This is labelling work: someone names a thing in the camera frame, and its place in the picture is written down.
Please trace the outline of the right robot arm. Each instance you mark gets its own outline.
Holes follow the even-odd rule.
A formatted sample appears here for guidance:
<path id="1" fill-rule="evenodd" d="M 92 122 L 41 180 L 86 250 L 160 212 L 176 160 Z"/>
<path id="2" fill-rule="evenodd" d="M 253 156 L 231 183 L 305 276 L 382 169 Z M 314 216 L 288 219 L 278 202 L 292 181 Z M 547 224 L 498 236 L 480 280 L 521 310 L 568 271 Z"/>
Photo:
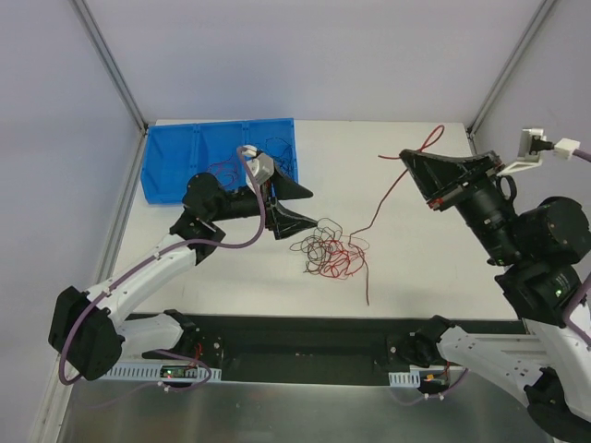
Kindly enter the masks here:
<path id="1" fill-rule="evenodd" d="M 517 213 L 516 183 L 494 152 L 454 158 L 404 150 L 400 157 L 428 206 L 457 210 L 488 263 L 501 268 L 496 283 L 549 363 L 511 356 L 440 316 L 404 340 L 398 354 L 420 367 L 440 359 L 458 364 L 512 395 L 552 437 L 588 441 L 590 282 L 575 265 L 590 251 L 590 224 L 581 205 L 550 197 Z"/>

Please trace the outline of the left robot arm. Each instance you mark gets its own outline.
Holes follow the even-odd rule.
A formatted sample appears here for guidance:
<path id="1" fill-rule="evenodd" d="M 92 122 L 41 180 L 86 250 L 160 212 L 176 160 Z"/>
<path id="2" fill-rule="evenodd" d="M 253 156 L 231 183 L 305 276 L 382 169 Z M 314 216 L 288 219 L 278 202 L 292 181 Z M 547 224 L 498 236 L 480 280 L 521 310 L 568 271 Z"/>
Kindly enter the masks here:
<path id="1" fill-rule="evenodd" d="M 187 316 L 174 309 L 140 319 L 129 315 L 174 277 L 226 246 L 219 221 L 258 217 L 256 236 L 269 230 L 277 240 L 288 238 L 318 223 L 285 208 L 283 201 L 312 196 L 312 191 L 280 171 L 234 191 L 225 190 L 210 173 L 191 177 L 181 216 L 145 258 L 84 291 L 70 286 L 58 295 L 48 342 L 59 353 L 61 382 L 72 382 L 66 376 L 68 365 L 92 381 L 121 359 L 144 353 L 167 351 L 176 359 L 189 357 L 197 327 Z"/>

